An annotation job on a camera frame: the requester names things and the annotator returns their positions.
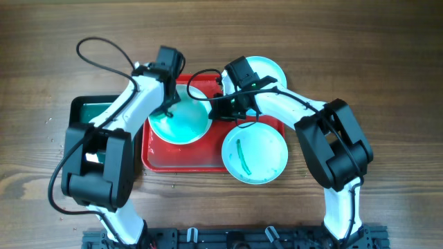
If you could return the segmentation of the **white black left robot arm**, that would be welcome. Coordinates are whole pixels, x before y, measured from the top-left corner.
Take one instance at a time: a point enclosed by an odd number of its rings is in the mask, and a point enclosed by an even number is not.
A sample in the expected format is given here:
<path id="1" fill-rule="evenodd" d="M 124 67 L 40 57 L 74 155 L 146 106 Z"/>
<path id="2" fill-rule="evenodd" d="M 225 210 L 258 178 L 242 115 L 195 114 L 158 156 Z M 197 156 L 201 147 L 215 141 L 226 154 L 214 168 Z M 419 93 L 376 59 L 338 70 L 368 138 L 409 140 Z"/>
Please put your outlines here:
<path id="1" fill-rule="evenodd" d="M 54 171 L 62 192 L 84 214 L 105 227 L 102 246 L 153 248 L 147 224 L 129 196 L 134 185 L 133 139 L 152 113 L 163 113 L 179 101 L 176 80 L 182 62 L 135 64 L 126 89 L 89 123 L 74 122 L 65 137 L 65 153 Z"/>

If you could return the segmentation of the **white plate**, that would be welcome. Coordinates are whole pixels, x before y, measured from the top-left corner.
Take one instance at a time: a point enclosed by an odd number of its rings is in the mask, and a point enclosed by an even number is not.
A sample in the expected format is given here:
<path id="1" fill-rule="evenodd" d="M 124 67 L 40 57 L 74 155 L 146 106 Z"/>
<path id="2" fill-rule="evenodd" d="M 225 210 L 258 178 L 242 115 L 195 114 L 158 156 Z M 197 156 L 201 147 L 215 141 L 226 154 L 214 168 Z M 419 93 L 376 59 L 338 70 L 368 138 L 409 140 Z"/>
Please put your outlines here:
<path id="1" fill-rule="evenodd" d="M 287 87 L 287 79 L 283 70 L 273 60 L 266 57 L 251 56 L 245 58 L 260 79 L 271 76 L 278 80 L 276 83 L 265 86 L 264 89 L 266 89 L 266 92 L 258 93 L 255 96 L 255 101 L 262 112 L 260 115 L 271 116 L 281 120 L 284 116 L 284 108 L 282 108 L 284 96 L 280 95 L 279 92 Z M 234 86 L 225 69 L 221 75 L 221 83 L 223 86 L 223 96 L 233 94 L 235 91 L 240 90 L 239 87 Z M 252 114 L 255 114 L 252 109 L 246 112 L 246 115 Z"/>
<path id="2" fill-rule="evenodd" d="M 149 116 L 152 131 L 163 141 L 174 145 L 185 145 L 202 138 L 209 130 L 212 120 L 208 114 L 212 110 L 207 101 L 191 98 L 185 84 L 178 84 L 180 102 L 173 104 L 165 114 Z"/>
<path id="3" fill-rule="evenodd" d="M 250 185 L 275 180 L 289 157 L 287 144 L 275 128 L 261 122 L 235 127 L 224 138 L 221 158 L 229 174 Z"/>

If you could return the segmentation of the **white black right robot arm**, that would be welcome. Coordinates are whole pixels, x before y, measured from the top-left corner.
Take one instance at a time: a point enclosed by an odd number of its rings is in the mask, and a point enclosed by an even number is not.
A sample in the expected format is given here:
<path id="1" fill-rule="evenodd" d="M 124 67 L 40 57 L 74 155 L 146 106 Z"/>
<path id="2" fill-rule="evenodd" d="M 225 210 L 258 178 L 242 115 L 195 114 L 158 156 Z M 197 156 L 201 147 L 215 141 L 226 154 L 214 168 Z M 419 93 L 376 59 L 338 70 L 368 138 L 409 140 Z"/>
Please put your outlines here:
<path id="1" fill-rule="evenodd" d="M 373 151 L 345 101 L 310 100 L 266 76 L 210 102 L 212 119 L 244 119 L 252 109 L 291 127 L 309 172 L 325 190 L 324 228 L 340 246 L 356 241 L 363 226 L 359 192 Z"/>

